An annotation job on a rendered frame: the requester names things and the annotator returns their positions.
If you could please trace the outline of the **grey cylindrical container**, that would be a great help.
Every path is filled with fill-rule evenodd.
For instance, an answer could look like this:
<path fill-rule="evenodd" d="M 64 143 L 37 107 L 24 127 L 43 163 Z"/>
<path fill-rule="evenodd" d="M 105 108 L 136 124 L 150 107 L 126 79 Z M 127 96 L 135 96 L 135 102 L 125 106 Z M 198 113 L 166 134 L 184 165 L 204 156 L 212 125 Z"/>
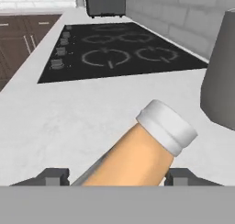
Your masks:
<path fill-rule="evenodd" d="M 212 122 L 235 131 L 235 8 L 222 19 L 201 85 L 200 107 Z"/>

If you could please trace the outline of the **orange bottle with white cap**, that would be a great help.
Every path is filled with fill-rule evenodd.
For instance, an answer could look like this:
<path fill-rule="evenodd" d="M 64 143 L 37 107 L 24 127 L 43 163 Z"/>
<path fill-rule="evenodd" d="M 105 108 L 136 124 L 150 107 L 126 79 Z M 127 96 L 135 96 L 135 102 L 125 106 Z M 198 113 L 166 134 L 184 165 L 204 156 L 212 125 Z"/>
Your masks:
<path fill-rule="evenodd" d="M 152 100 L 137 124 L 75 182 L 81 186 L 159 185 L 173 159 L 196 137 L 196 130 L 174 110 Z"/>

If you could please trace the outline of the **dark grey toaster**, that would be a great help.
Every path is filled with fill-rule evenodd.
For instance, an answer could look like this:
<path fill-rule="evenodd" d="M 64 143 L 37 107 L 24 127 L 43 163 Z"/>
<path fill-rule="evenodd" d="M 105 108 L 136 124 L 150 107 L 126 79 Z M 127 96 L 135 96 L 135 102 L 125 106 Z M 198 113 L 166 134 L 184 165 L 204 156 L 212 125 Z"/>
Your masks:
<path fill-rule="evenodd" d="M 126 15 L 126 0 L 85 0 L 89 17 L 123 17 Z"/>

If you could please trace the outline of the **dark brown cupboard run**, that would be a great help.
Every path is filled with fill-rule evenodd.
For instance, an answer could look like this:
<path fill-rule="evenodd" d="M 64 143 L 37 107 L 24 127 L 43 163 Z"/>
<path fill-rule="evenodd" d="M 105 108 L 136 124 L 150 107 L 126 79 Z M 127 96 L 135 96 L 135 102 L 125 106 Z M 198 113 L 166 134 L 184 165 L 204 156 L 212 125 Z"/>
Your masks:
<path fill-rule="evenodd" d="M 60 17 L 0 16 L 0 92 Z"/>

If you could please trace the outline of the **black hob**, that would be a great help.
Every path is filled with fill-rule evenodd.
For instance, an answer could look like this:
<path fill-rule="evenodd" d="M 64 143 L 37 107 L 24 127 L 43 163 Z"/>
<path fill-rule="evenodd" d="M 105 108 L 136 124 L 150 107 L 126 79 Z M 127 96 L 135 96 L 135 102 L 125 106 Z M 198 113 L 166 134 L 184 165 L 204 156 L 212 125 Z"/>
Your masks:
<path fill-rule="evenodd" d="M 199 70 L 207 63 L 134 22 L 71 25 L 68 45 L 62 32 L 39 78 L 41 84 L 148 73 Z M 57 56 L 56 49 L 67 53 Z M 62 59 L 53 70 L 51 60 Z"/>

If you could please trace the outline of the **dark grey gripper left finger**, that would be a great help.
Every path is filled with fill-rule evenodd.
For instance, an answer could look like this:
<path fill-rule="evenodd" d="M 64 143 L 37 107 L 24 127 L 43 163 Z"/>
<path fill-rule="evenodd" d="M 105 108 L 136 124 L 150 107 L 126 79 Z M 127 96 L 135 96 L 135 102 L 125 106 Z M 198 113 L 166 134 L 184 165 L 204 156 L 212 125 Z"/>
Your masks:
<path fill-rule="evenodd" d="M 38 176 L 29 178 L 14 184 L 21 186 L 63 186 L 69 185 L 68 177 L 70 171 L 68 168 L 46 168 Z"/>

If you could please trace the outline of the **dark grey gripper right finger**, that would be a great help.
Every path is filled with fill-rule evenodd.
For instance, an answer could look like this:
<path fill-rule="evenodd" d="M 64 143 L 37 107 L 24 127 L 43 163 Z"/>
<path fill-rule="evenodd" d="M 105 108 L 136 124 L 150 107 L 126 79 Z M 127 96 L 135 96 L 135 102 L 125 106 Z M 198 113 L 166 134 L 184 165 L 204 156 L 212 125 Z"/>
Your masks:
<path fill-rule="evenodd" d="M 219 186 L 219 184 L 199 178 L 187 168 L 170 168 L 165 175 L 165 185 L 171 186 Z"/>

